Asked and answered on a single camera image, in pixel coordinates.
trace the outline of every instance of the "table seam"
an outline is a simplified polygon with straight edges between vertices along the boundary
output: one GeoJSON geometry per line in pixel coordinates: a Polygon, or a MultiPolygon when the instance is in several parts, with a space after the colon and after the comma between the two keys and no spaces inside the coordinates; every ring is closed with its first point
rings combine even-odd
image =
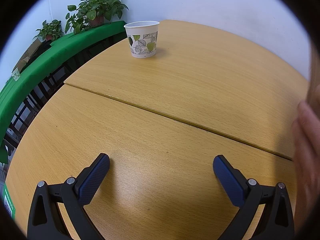
{"type": "Polygon", "coordinates": [[[228,133],[224,133],[224,132],[218,131],[218,130],[216,130],[216,129],[207,127],[207,126],[204,126],[204,125],[201,125],[201,124],[198,124],[198,123],[195,123],[195,122],[191,122],[191,121],[189,121],[189,120],[187,120],[187,119],[183,119],[183,118],[177,117],[177,116],[172,115],[172,114],[167,114],[167,113],[165,113],[165,112],[161,112],[161,111],[156,110],[156,109],[153,109],[153,108],[151,108],[151,107],[139,105],[139,104],[137,104],[137,103],[133,103],[133,102],[130,102],[130,101],[121,99],[121,98],[114,97],[114,96],[106,95],[106,94],[103,94],[103,93],[100,93],[100,92],[97,92],[97,91],[94,91],[94,90],[90,90],[90,89],[87,89],[87,88],[84,88],[84,87],[81,87],[81,86],[77,86],[77,85],[74,85],[74,84],[71,84],[71,83],[66,83],[66,82],[64,82],[64,84],[65,84],[65,85],[68,85],[68,86],[71,86],[71,87],[74,87],[74,88],[78,88],[78,89],[87,91],[87,92],[90,92],[90,93],[93,93],[93,94],[96,94],[96,95],[99,95],[99,96],[102,96],[102,97],[105,97],[105,98],[109,98],[109,99],[112,99],[112,100],[115,100],[115,101],[118,101],[118,102],[121,102],[121,103],[130,105],[130,106],[134,106],[134,107],[140,108],[140,109],[142,109],[142,110],[145,110],[145,111],[148,111],[148,112],[152,112],[152,113],[154,113],[154,114],[158,114],[158,115],[161,115],[161,116],[163,116],[163,117],[167,117],[167,118],[169,118],[169,119],[172,119],[172,120],[175,120],[175,121],[178,121],[178,122],[182,122],[182,123],[184,123],[184,124],[187,124],[187,125],[190,125],[190,126],[193,126],[193,127],[196,127],[196,128],[202,129],[202,130],[205,130],[205,131],[207,131],[207,132],[211,132],[211,133],[214,133],[214,134],[223,136],[223,137],[225,137],[225,138],[231,139],[231,140],[233,140],[233,141],[237,141],[237,142],[239,142],[239,143],[242,143],[242,144],[251,146],[251,147],[256,148],[256,149],[258,149],[258,150],[271,153],[271,154],[273,154],[273,155],[279,156],[279,157],[284,158],[284,159],[287,159],[287,160],[289,160],[289,161],[293,161],[293,158],[288,157],[288,156],[286,156],[286,155],[284,155],[284,154],[281,154],[281,153],[278,153],[278,152],[276,152],[276,151],[270,150],[270,149],[268,149],[268,148],[259,146],[259,145],[255,144],[255,143],[251,143],[251,142],[249,142],[249,141],[240,139],[240,138],[238,138],[238,137],[236,137],[236,136],[233,136],[233,135],[230,135],[230,134],[228,134],[228,133]]]}

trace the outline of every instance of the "metal screw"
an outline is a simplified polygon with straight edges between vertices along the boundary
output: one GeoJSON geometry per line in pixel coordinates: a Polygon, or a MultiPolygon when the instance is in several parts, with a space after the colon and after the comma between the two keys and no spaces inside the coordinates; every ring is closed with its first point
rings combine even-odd
{"type": "Polygon", "coordinates": [[[255,179],[249,179],[248,182],[251,186],[254,186],[257,184],[257,181],[255,179]]]}
{"type": "Polygon", "coordinates": [[[285,188],[285,184],[284,184],[283,182],[279,182],[279,183],[278,183],[278,187],[279,187],[279,188],[285,188]]]}
{"type": "Polygon", "coordinates": [[[43,185],[44,185],[44,181],[43,180],[38,182],[38,187],[42,187],[43,185]]]}
{"type": "Polygon", "coordinates": [[[70,177],[69,179],[67,179],[67,183],[68,184],[73,184],[75,182],[75,178],[70,177]]]}

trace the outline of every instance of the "green tablecloth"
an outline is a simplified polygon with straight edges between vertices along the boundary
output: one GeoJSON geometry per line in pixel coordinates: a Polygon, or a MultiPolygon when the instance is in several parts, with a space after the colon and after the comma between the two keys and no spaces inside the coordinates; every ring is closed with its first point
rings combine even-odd
{"type": "Polygon", "coordinates": [[[0,142],[0,162],[8,164],[8,152],[4,145],[4,140],[0,142]]]}
{"type": "MultiPolygon", "coordinates": [[[[82,31],[77,35],[73,33],[65,35],[53,41],[51,48],[31,63],[17,81],[11,77],[0,92],[0,144],[18,107],[41,80],[81,50],[105,38],[125,32],[124,25],[124,21],[112,22],[86,32],[82,31]]],[[[0,151],[0,162],[3,162],[4,156],[1,153],[0,151]]]]}

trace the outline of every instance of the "potted plant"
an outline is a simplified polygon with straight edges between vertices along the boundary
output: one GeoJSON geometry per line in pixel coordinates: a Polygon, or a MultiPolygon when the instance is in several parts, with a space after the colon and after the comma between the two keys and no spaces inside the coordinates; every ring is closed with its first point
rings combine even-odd
{"type": "Polygon", "coordinates": [[[81,0],[78,8],[75,5],[68,5],[68,11],[77,11],[77,13],[73,15],[67,13],[65,33],[70,28],[73,28],[73,33],[77,34],[83,29],[102,25],[104,18],[110,21],[115,14],[121,19],[124,8],[128,9],[120,0],[81,0]]]}
{"type": "Polygon", "coordinates": [[[50,23],[47,23],[47,20],[45,20],[42,23],[42,29],[37,29],[36,31],[40,31],[38,35],[35,37],[41,37],[43,40],[56,40],[57,38],[61,37],[63,35],[63,32],[61,31],[61,21],[53,20],[50,23]]]}

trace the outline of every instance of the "paper cup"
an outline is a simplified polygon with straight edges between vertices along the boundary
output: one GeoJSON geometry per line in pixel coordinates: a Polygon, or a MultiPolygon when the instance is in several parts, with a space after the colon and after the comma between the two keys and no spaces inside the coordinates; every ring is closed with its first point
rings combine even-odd
{"type": "Polygon", "coordinates": [[[137,58],[156,54],[159,22],[143,21],[126,24],[131,54],[137,58]]]}

